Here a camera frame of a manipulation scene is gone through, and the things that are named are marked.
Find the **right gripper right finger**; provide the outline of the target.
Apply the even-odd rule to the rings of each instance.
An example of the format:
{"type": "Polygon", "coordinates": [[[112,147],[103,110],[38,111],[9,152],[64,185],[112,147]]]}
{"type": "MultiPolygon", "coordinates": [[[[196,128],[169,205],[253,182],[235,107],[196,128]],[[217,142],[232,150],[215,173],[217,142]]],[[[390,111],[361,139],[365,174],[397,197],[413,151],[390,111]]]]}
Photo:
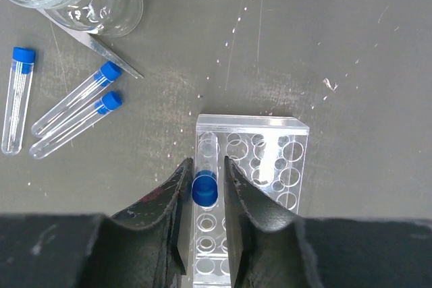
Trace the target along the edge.
{"type": "Polygon", "coordinates": [[[224,160],[233,287],[430,287],[431,221],[301,217],[224,160]]]}

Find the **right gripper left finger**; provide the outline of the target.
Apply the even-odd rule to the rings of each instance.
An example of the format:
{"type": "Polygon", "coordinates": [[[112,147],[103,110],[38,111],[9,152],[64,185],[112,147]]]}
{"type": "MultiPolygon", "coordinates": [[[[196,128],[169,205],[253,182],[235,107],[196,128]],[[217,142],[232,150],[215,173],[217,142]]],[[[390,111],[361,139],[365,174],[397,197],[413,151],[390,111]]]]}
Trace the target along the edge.
{"type": "Polygon", "coordinates": [[[3,213],[2,287],[180,287],[194,161],[113,216],[3,213]]]}

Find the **blue capped test tube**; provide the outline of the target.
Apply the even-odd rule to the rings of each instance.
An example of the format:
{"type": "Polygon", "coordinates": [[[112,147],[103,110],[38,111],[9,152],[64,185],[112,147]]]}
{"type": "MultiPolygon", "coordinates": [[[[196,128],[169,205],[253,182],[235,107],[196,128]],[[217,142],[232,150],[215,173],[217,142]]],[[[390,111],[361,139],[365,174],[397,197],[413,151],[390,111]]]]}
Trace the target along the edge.
{"type": "Polygon", "coordinates": [[[72,118],[81,108],[116,81],[122,74],[119,66],[106,62],[96,72],[71,91],[65,98],[34,122],[30,131],[33,136],[42,138],[54,132],[72,118]]]}
{"type": "Polygon", "coordinates": [[[36,160],[49,156],[121,105],[120,94],[116,91],[108,92],[32,145],[30,156],[36,160]]]}
{"type": "Polygon", "coordinates": [[[197,205],[210,207],[218,199],[218,141],[213,132],[201,133],[197,139],[192,198],[197,205]]]}
{"type": "Polygon", "coordinates": [[[1,151],[7,156],[22,149],[35,61],[36,51],[13,48],[1,137],[1,151]]]}

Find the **clear test tube rack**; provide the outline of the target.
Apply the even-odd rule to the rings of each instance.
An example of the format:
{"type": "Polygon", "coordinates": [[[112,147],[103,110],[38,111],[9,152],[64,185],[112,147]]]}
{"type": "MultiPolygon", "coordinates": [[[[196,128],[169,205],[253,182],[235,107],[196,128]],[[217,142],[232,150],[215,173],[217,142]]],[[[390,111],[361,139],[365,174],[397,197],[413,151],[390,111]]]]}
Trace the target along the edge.
{"type": "Polygon", "coordinates": [[[193,287],[300,287],[294,232],[309,127],[293,117],[201,114],[196,178],[214,202],[193,214],[193,287]]]}

